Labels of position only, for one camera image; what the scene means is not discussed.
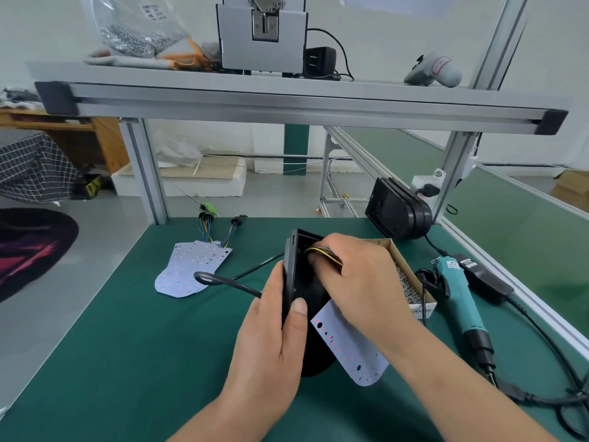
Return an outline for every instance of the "teal electric screwdriver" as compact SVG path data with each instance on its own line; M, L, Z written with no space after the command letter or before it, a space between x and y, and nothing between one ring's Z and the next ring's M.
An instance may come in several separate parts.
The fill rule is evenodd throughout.
M446 303L458 322L468 349L475 356L476 364L495 384L495 361L493 344L482 322L464 271L458 261L449 256L436 260L439 276L444 280Z

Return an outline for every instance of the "cardboard box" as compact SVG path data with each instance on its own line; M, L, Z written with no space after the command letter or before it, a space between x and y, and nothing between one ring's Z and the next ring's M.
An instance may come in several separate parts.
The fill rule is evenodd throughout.
M401 269L401 271L407 276L411 287L415 289L419 297L423 299L423 286L417 276L411 271L411 268L403 258L401 252L397 249L394 245L393 241L389 238L365 238L364 241L374 243L375 245L380 245L387 249L393 260L395 261L397 267ZM425 290L425 318L429 319L433 310L436 308L438 303L436 300L431 296L431 294ZM421 319L422 312L421 312L421 304L409 304L409 308L411 312L413 312L413 316L417 319Z
M589 171L565 170L550 195L589 213Z

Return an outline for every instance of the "hand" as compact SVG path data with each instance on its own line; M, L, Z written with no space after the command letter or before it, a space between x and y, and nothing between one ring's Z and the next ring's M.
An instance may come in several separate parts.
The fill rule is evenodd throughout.
M331 234L318 245L342 260L341 274L327 258L314 252L309 261L343 316L377 345L384 334L403 334L417 323L397 275L395 263L382 246L356 237Z
M249 421L240 440L261 440L291 405L300 382L307 337L307 305L291 304L282 326L283 263L278 262L237 334L229 374L218 398Z

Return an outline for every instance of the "green table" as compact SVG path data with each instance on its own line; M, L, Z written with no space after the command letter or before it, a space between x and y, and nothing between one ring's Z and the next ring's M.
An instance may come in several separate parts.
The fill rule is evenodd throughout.
M343 130L408 184L441 162L439 148L401 130ZM589 220L481 168L450 203L459 214L445 216L460 231L589 337Z
M154 290L175 242L198 237L196 219L151 226L0 421L2 442L163 441L220 392L237 331L251 298L225 286L183 299ZM217 229L229 219L217 219ZM367 219L247 219L232 237L219 274L235 274L284 250L299 227L380 237ZM431 232L441 246L460 250L446 232ZM400 242L413 269L436 254L425 242ZM244 280L261 289L271 267ZM518 315L475 298L497 351L500 376L546 397L568 386L554 355ZM429 327L457 349L456 329L439 304ZM579 372L589 365L555 332ZM548 409L526 409L560 440L573 440ZM440 440L409 387L389 367L379 383L356 386L340 365L303 379L288 413L269 441Z

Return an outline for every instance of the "black and white plaid fabric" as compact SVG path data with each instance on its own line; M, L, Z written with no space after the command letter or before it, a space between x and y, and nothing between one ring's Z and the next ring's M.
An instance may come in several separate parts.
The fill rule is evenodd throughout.
M0 130L0 195L29 203L69 199L77 171L38 130Z

